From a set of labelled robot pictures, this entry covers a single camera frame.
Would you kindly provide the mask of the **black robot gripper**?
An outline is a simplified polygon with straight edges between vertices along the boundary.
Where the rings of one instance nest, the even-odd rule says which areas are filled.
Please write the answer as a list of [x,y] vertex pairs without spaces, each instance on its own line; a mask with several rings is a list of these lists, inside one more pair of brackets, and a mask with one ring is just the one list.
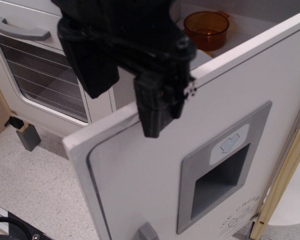
[[56,0],[58,36],[82,87],[98,98],[120,79],[118,66],[141,73],[192,61],[194,44],[172,17],[173,0]]

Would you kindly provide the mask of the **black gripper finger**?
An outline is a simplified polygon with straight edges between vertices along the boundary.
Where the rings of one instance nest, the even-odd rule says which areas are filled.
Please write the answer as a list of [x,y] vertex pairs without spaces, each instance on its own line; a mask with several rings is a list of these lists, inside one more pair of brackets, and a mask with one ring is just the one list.
[[134,80],[134,90],[143,134],[158,138],[165,127],[181,117],[185,101],[196,93],[190,61],[143,71]]

